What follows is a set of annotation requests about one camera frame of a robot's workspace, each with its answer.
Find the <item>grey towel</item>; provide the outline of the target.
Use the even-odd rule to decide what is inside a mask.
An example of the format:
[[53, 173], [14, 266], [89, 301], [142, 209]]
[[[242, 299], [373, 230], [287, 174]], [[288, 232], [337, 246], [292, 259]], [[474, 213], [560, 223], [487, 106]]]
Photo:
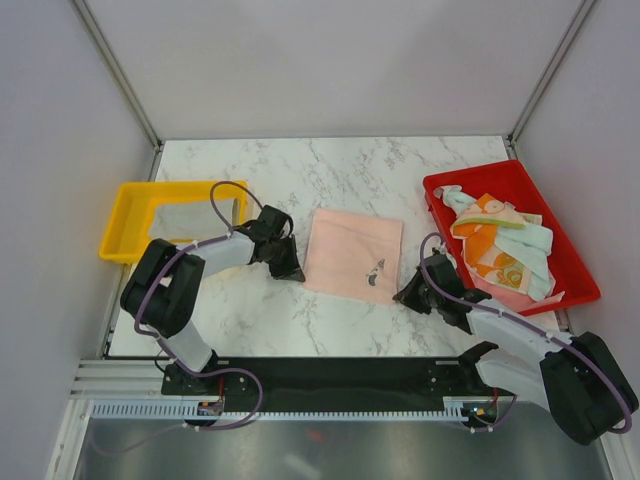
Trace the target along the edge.
[[149, 237], [185, 243], [219, 237], [226, 234], [228, 229], [209, 200], [169, 203], [156, 208]]

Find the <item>pink towel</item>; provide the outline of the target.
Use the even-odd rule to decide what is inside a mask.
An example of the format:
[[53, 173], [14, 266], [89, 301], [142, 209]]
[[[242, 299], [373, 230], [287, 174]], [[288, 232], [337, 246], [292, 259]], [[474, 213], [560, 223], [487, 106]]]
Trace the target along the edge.
[[397, 292], [403, 222], [318, 208], [305, 257], [304, 287], [391, 305]]

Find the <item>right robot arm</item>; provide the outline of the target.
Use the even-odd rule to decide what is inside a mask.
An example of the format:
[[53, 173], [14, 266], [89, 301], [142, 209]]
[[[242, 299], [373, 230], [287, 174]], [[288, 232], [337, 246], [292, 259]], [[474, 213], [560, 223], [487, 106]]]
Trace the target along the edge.
[[573, 441], [588, 445], [605, 433], [625, 434], [639, 400], [604, 340], [534, 324], [489, 293], [464, 286], [450, 260], [422, 260], [396, 302], [423, 314], [437, 311], [450, 326], [485, 340], [457, 370], [469, 394], [506, 390], [550, 413]]

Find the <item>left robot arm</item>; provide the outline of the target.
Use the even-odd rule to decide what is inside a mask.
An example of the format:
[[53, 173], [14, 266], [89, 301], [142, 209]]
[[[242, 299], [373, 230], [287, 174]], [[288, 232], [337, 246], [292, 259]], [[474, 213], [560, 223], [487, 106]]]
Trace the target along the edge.
[[182, 367], [184, 382], [197, 394], [213, 391], [219, 380], [217, 354], [192, 321], [203, 279], [255, 263], [268, 266], [275, 280], [304, 282], [294, 222], [270, 205], [254, 220], [223, 236], [182, 248], [158, 238], [150, 242], [120, 296], [134, 330], [150, 336]]

